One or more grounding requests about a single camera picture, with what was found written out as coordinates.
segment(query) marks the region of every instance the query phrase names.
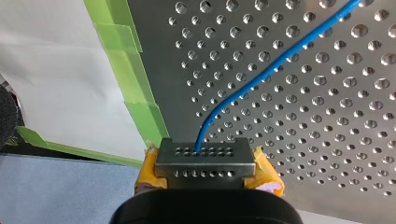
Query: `blue cable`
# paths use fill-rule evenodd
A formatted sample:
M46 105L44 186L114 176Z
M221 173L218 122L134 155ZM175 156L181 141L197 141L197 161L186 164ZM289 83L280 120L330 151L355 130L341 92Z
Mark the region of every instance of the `blue cable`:
M232 101L238 99L239 96L250 91L250 88L259 85L262 80L265 80L269 77L275 69L277 69L280 65L282 65L289 57L297 53L304 45L314 41L320 34L324 33L332 26L334 26L340 19L344 18L350 11L352 11L361 0L350 0L343 7L341 7L336 13L334 13L329 19L323 22L316 29L311 31L304 38L295 43L291 48L282 53L275 61L273 61L267 68L265 68L261 73L259 73L256 77L251 79L248 84L243 86L238 91L235 91L229 97L224 99L220 104L218 104L206 117L201 130L198 134L197 140L195 142L195 151L199 152L201 150L202 141L204 140L205 133L207 128L210 125L210 122L215 118L217 114L221 112L223 108L229 105Z

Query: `black foam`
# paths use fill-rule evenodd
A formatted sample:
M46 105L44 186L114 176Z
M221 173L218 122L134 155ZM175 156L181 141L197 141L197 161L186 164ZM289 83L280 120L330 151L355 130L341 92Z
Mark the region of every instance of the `black foam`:
M0 86L0 147L14 133L17 126L18 108L11 94Z

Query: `gray surface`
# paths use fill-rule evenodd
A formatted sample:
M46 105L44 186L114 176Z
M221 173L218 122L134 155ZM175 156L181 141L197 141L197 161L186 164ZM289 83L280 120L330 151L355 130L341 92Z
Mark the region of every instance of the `gray surface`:
M108 223L139 169L98 161L0 155L2 224Z
M211 99L223 99L219 97L219 91L230 94L252 79L346 0L334 0L335 5L329 8L322 8L319 4L329 1L301 0L294 10L288 9L284 0L268 0L269 6L262 11L254 7L253 0L238 2L238 10L230 12L226 8L226 0L212 0L211 11L203 13L200 1L184 1L187 12L178 14L176 0L130 1L150 85L175 141L194 141L208 110L214 107ZM238 105L230 106L226 111L229 113L221 114L206 137L211 142L218 142L228 137L233 139L240 132L242 136L251 138L252 147L264 146L272 164L284 176L286 199L300 209L364 223L394 223L396 185L392 183L396 183L393 162L396 157L396 134L394 115L388 113L396 111L395 98L389 96L396 90L392 73L396 64L385 66L387 60L384 59L388 53L396 52L394 35L389 35L389 28L396 21L396 4L390 0L365 2L367 7L357 8L350 19L335 25L331 35L316 40L312 49L300 51L297 62L285 63L283 71L250 92L246 100L239 100ZM389 11L389 16L382 21L375 20L379 9ZM304 14L308 11L316 14L312 22L304 21ZM272 17L275 13L282 14L283 21L274 23ZM243 22L246 14L253 18L249 24ZM225 17L223 24L217 24L218 15ZM200 18L200 24L191 23L193 16ZM171 17L177 22L174 26L169 24ZM352 31L357 36L355 31L360 24L367 27L368 33L354 37ZM265 38L256 35L262 25L269 29L269 35ZM286 35L291 25L300 28L298 37ZM234 26L242 31L237 38L230 37ZM213 38L205 36L205 30L209 27L216 30ZM189 32L185 29L184 34L192 34L191 38L183 37L184 28L190 29ZM200 40L205 42L204 49L197 47ZM220 47L223 40L229 43L227 49ZM255 43L255 48L247 49L249 40ZM273 48L276 40L283 42L283 49ZM345 41L346 47L335 49L337 40ZM381 48L370 50L368 46L373 40L379 41ZM181 49L177 49L177 41L182 43ZM190 50L196 52L197 59L189 59ZM216 61L210 59L213 50L219 53ZM258 55L264 50L270 53L271 61L259 61ZM236 51L244 53L242 61L233 59ZM327 56L329 61L323 62L322 58ZM182 68L182 62L189 66ZM203 63L208 63L210 67L204 69ZM226 70L226 63L233 69ZM257 70L248 69L251 63L257 66ZM309 65L312 71L304 73L304 65ZM332 74L334 66L341 67L342 73ZM375 72L366 76L363 72L366 67L372 67ZM195 78L194 71L197 71L195 75L198 72L202 75ZM215 79L216 72L223 74L222 80ZM247 80L238 81L237 73L244 73ZM388 83L389 86L380 85L380 78L385 78L382 84ZM276 91L276 86L281 86L283 91ZM309 88L310 92L302 94L303 87ZM329 94L330 89L337 89L338 93L335 95L332 91ZM360 91L366 91L369 95L360 97L366 93L359 94ZM262 99L265 93L272 95L271 101L266 95L264 99L267 101ZM381 108L375 107L377 102L382 103ZM301 106L306 106L303 109L308 110L302 112ZM328 108L334 109L335 114L329 115ZM272 112L271 118L263 116L267 110ZM239 117L240 121L234 121L234 116ZM281 120L283 126L277 126L277 120ZM376 127L367 128L370 127L365 125L368 120L375 121ZM225 127L225 122L231 122L233 127ZM301 123L306 124L306 129L300 128ZM332 131L326 132L326 126L332 126Z

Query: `hole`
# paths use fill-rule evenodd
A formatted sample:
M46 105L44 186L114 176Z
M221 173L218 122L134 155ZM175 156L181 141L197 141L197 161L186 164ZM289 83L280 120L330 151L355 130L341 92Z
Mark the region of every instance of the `hole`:
M391 38L396 38L396 24L394 24L394 25L392 25L392 26L389 27L389 29L388 29L388 35L389 35Z
M349 133L350 134L359 134L360 132L359 132L359 129L351 129L351 130L349 130Z
M323 128L323 130L325 131L325 132L332 132L332 126L330 126L330 125L326 125L324 128Z
M369 50L376 50L376 49L380 49L381 46L382 46L381 42L379 42L378 40L373 40L373 41L370 41L367 48Z
M243 21L245 24L249 24L249 23L253 22L253 16L250 15L250 14L246 14L246 15L243 17L242 21Z
M355 117L355 118L361 118L363 116L364 116L364 113L361 110L357 110L357 111L353 112L353 117Z
M302 106L300 106L300 111L301 111L302 113L305 113L305 112L308 112L308 111L309 111L309 108L308 108L308 106L306 106L306 105L302 105Z
M286 60L289 63L296 63L300 59L300 56L298 54L293 54L291 57L287 58Z
M311 90L309 90L309 88L307 88L307 87L301 87L300 92L302 94L308 94L309 92L311 92Z
M358 84L358 80L356 80L354 77L347 77L344 79L343 84L346 88L354 87Z
M225 63L224 64L224 69L229 71L229 70L233 70L233 65L230 63Z
M312 72L312 67L311 66L309 66L309 65L303 65L302 67L301 67L301 71L303 72L303 73L310 73L310 72Z
M315 177L316 176L316 174L314 172L307 172L306 175L308 177Z
M323 105L324 104L324 99L321 96L316 96L312 99L312 104L313 105Z
M207 38L213 38L216 35L216 30L211 27L207 27L205 29L205 35Z
M390 120L390 119L394 119L395 117L393 116L392 113L386 113L383 116L384 120Z
M319 36L321 38L325 38L325 37L329 37L332 35L332 28L329 28L328 30L326 30L325 32L323 32L322 34L320 34Z
M384 21L387 19L387 17L389 16L389 12L386 11L385 9L381 9L378 10L375 15L374 15L374 19L376 21Z
M308 160L307 163L308 163L308 165L317 165L318 164L318 162L315 160Z
M176 25L177 24L177 20L175 17L171 17L169 18L169 25Z
M388 171L384 171L384 170L380 170L376 173L378 176L388 176L389 172Z
M382 102L381 101L372 101L370 104L369 104L369 107L370 107L370 109L371 110L379 110L379 109L381 109L382 107L383 107L384 105L382 104Z
M366 98L367 96L369 96L369 92L368 91L359 91L358 96L359 96L359 98Z
M268 7L268 0L256 0L254 3L254 7L261 11L263 10L265 7Z
M219 52L215 50L210 51L209 56L212 61L217 61L220 58Z
M296 25L291 25L286 29L286 35L290 38L297 37L300 34L300 29Z
M287 129L286 134L290 136L294 136L297 134L297 132L294 129Z
M309 134L309 137L311 137L311 138L320 138L320 133L312 132L312 133Z
M182 49L183 48L183 43L181 41L179 41L179 40L175 43L175 45L176 45L177 49Z
M249 70L249 71L255 71L255 70L257 70L257 65L256 64L254 64L254 63L250 63L250 64L248 64L247 65L247 69Z
M320 115L314 115L311 117L311 121L313 123L321 123L322 122L322 117Z
M340 125L340 126L345 126L345 125L349 124L349 120L346 119L346 118L339 118L337 120L337 124Z
M323 8L333 7L335 5L335 0L320 0L319 4Z
M271 55L267 51L262 51L259 53L259 60L262 62L269 62L271 60Z
M348 21L348 20L350 19L350 17L351 17L351 14L350 14L350 12L349 12L348 14L346 14L345 17L341 18L339 21L340 21L340 22L342 22L342 21Z
M312 49L314 47L314 43L309 42L306 45L303 45L303 49Z
M326 109L326 114L333 115L333 114L335 114L335 110L333 108L327 108Z
M341 155L343 155L343 151L341 151L340 149L334 149L332 151L332 155L333 156L341 156Z
M297 115L294 113L288 113L286 114L286 119L288 120L296 120L297 119Z
M286 102L289 104L295 104L297 102L297 96L295 95L287 95Z
M235 176L235 172L234 171L229 171L229 172L227 172L227 176L228 177L233 177L233 176Z
M237 73L236 74L236 80L238 81L246 81L247 80L247 75L244 73Z
M353 102L351 99L345 98L340 101L340 106L343 108L351 107L351 106L353 106Z
M389 141L388 142L388 147L389 148L396 148L396 141Z
M343 69L340 66L334 66L331 70L333 75L337 75L343 72Z
M368 7L368 6L370 6L373 2L374 2L374 0L362 0L362 1L359 3L359 7Z
M210 175L210 177L216 177L217 172L216 172L216 171L211 171L211 172L209 173L209 175Z
M340 164L332 162L332 163L330 164L330 168L331 168L331 169L334 169L334 170L337 170L337 169L340 168Z
M346 137L343 134L336 134L334 137L334 141L336 142L344 142L346 140Z
M256 47L256 44L252 40L248 40L245 46L247 47L247 49L254 49Z
M395 161L395 159L390 156L386 156L386 157L382 158L382 162L384 162L384 163L393 163L394 161Z
M343 40L337 40L334 43L334 48L336 50L344 49L346 46L347 46L347 43L345 41L343 41Z
M227 10L234 12L239 8L239 3L236 0L228 0L225 4Z
M316 59L317 63L326 63L330 60L330 56L326 52L321 52L315 56L315 59Z
M304 14L304 21L311 22L314 21L317 16L313 12L305 12Z
M283 15L280 14L279 12L275 13L275 14L272 16L272 21L273 21L274 23L279 23L279 22L283 21Z
M357 52L353 52L353 53L349 54L349 55L346 57L346 61L347 61L349 64L357 64L357 63L360 63L362 59L363 59L363 58L361 57L361 55L360 55L359 53L357 53Z
M300 129L306 129L308 125L306 123L300 123L299 124Z
M351 179L351 180L349 180L349 183L350 183L351 185L359 185L360 181L357 180L357 179Z
M236 61L242 61L244 59L244 53L242 53L241 51L234 52L233 59Z
M396 63L396 55L393 53L387 53L381 57L381 63L385 66Z
M365 146L365 145L371 145L373 143L373 140L371 138L369 138L369 137L363 137L360 140L360 142L361 142L362 145Z
M329 89L329 95L330 96L338 95L338 90L337 89Z
M369 29L363 24L356 25L351 30L351 34L355 38L364 37L368 32Z
M202 1L199 8L204 13L209 13L212 10L212 5L208 1Z
M230 36L232 38L237 38L238 36L240 36L242 34L242 30L239 27L233 27L230 29Z
M363 172L363 168L361 168L359 166L355 166L355 167L353 167L352 171L355 173L361 173L361 172Z
M280 40L274 41L273 48L274 49L282 49L283 48L283 42L280 41Z
M376 163L375 162L369 162L368 166L371 167L371 168L374 168L374 167L376 167Z
M176 3L175 8L176 8L176 12L178 14L186 14L186 12L187 12L186 5L184 5L184 3L182 3L182 2Z
M390 82L386 78L380 78L375 82L375 88L378 90L383 90L389 87Z
M201 24L201 19L199 19L199 17L197 16L193 16L191 17L191 23L192 25L199 25Z
M270 30L266 26L260 26L259 28L257 28L257 36L259 38L264 38L264 37L268 36L269 33L270 33Z
M300 6L301 0L286 0L286 7L290 10L296 9Z
M194 50L190 50L187 53L187 56L189 57L190 60L195 60L195 59L198 58L198 55L197 55L197 53Z

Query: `metal plate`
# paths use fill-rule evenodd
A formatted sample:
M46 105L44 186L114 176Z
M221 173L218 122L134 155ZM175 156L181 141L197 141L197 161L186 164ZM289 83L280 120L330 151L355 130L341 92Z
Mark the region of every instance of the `metal plate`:
M155 99L172 138L186 142L216 103L346 1L177 2L130 6ZM395 23L396 2L365 1L224 110L207 140L264 146L299 209L394 223Z

